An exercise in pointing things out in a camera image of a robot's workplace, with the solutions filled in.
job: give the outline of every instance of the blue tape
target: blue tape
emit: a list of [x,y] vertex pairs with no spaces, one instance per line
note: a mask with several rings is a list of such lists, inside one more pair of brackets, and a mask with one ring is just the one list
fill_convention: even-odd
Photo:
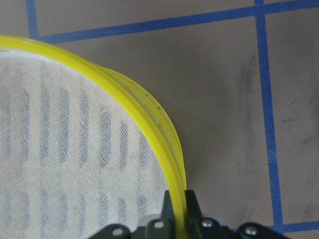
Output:
[[270,230],[273,230],[273,231],[275,230],[275,229],[274,229],[274,226],[269,226],[269,227],[267,227],[267,228],[270,229]]
[[254,5],[263,5],[264,0],[254,0]]
[[[139,22],[139,23],[75,31],[75,32],[69,32],[69,33],[62,33],[62,34],[47,35],[47,36],[41,36],[38,39],[45,41],[47,43],[54,44],[54,43],[61,43],[61,42],[132,34],[132,33],[145,32],[145,31],[154,31],[154,30],[160,30],[160,29],[189,26],[189,25],[224,21],[224,20],[230,20],[230,19],[238,19],[243,17],[257,16],[260,14],[279,13],[283,11],[306,9],[306,8],[319,6],[319,0],[288,1],[288,2],[273,3],[273,4],[263,4],[263,0],[255,0],[255,3],[256,3],[255,6],[243,7],[243,8],[232,9],[232,10],[225,10],[225,11],[218,11],[218,12],[211,12],[211,13],[204,13],[204,14],[197,14],[197,15],[190,15],[190,16],[173,17],[168,19],[145,21],[145,22]],[[33,24],[30,24],[32,28],[30,32],[35,32],[32,34],[32,36],[37,36],[35,7],[33,9],[34,9],[33,16],[35,17],[33,19],[35,19],[35,21]]]
[[232,10],[190,15],[190,16],[173,17],[173,18],[145,21],[145,22],[139,22],[139,23],[126,24],[126,25],[118,25],[118,26],[103,27],[103,28],[90,29],[90,30],[75,31],[70,33],[48,35],[48,36],[40,37],[40,39],[48,43],[60,43],[60,42],[67,42],[67,41],[77,41],[77,40],[92,39],[92,38],[99,38],[99,37],[124,35],[124,34],[145,32],[145,31],[154,31],[154,30],[167,29],[167,28],[173,28],[173,27],[190,26],[190,25],[197,25],[197,24],[203,24],[208,22],[224,21],[224,20],[254,16],[255,14],[256,14],[256,9],[252,6],[252,7],[244,7],[244,8],[238,8],[238,9],[232,9]]
[[308,9],[319,6],[319,0],[287,1],[265,5],[265,14]]
[[319,221],[284,225],[285,233],[304,232],[311,230],[319,230]]
[[270,191],[274,218],[274,230],[284,233],[282,204],[280,196],[279,172],[277,164],[276,137],[269,72],[268,44],[265,15],[256,16],[259,69],[265,122],[266,147],[270,178]]
[[26,14],[28,18],[29,36],[32,39],[39,38],[38,22],[36,19],[35,0],[25,0]]

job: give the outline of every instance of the yellow rim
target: yellow rim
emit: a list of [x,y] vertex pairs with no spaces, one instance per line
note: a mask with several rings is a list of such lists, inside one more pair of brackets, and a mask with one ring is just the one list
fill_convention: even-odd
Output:
[[114,77],[116,80],[121,81],[125,87],[129,88],[137,97],[139,97],[143,103],[146,105],[147,109],[152,111],[152,114],[160,122],[164,133],[167,134],[169,142],[172,143],[172,150],[175,152],[176,162],[180,171],[181,179],[183,180],[184,188],[186,188],[186,176],[185,176],[185,167],[183,154],[181,150],[180,141],[176,132],[176,129],[167,115],[166,111],[159,104],[159,102],[141,85],[131,80],[130,78],[107,68],[103,68],[111,77]]
[[[163,123],[162,126],[164,127],[164,130],[167,130],[168,138],[172,140],[172,148],[176,150],[177,161],[175,161],[173,151],[171,150],[171,146],[169,145],[166,136],[163,134],[159,125],[154,121],[152,115],[146,111],[136,97],[127,91],[123,85],[119,84],[118,81],[109,76],[116,75],[118,73],[115,74],[114,71],[106,70],[58,47],[21,37],[0,36],[0,47],[20,49],[39,54],[71,67],[96,83],[124,108],[143,132],[159,160],[168,184],[173,205],[176,237],[179,239],[186,238],[186,200],[184,194],[184,190],[186,189],[185,171],[177,133],[174,128],[171,130],[167,128],[168,123],[171,124],[169,118],[167,117],[169,121],[168,123],[165,120],[161,121],[161,123]],[[145,95],[142,96],[139,94],[139,96],[143,100],[145,99]],[[152,110],[156,117],[159,117],[159,119],[162,120],[162,117],[159,116],[159,112],[154,111],[153,106],[149,102],[148,107]]]

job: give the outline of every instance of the gray floor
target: gray floor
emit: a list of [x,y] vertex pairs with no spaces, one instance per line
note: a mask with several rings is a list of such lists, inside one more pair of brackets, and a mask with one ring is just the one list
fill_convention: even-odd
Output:
[[[280,0],[265,0],[265,3]],[[39,35],[238,7],[253,0],[36,0]],[[28,36],[24,1],[0,0],[0,34]],[[180,136],[188,188],[236,228],[272,226],[255,17],[58,44],[140,83]],[[319,221],[319,8],[266,16],[284,224]],[[319,231],[287,234],[317,239]]]

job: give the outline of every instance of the mesh screen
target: mesh screen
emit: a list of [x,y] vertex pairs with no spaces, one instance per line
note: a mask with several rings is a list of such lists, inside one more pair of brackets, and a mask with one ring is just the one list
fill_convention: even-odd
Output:
[[167,184],[148,141],[95,83],[61,63],[0,52],[0,238],[132,231]]

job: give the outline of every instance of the metal screw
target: metal screw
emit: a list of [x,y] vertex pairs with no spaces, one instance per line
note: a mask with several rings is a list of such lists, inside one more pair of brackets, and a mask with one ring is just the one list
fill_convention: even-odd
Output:
[[113,231],[112,231],[112,235],[113,236],[120,236],[123,234],[123,230],[121,228],[115,228]]
[[164,227],[164,222],[162,222],[162,221],[155,222],[155,223],[154,223],[154,227],[155,227],[156,229],[161,229],[161,228]]
[[213,226],[213,221],[209,218],[205,218],[201,221],[201,224],[203,225],[203,227],[205,228],[211,228]]
[[248,235],[253,235],[253,236],[255,236],[255,235],[258,234],[258,231],[257,231],[257,229],[256,229],[255,227],[253,227],[253,226],[247,226],[247,227],[245,228],[245,233],[248,234]]

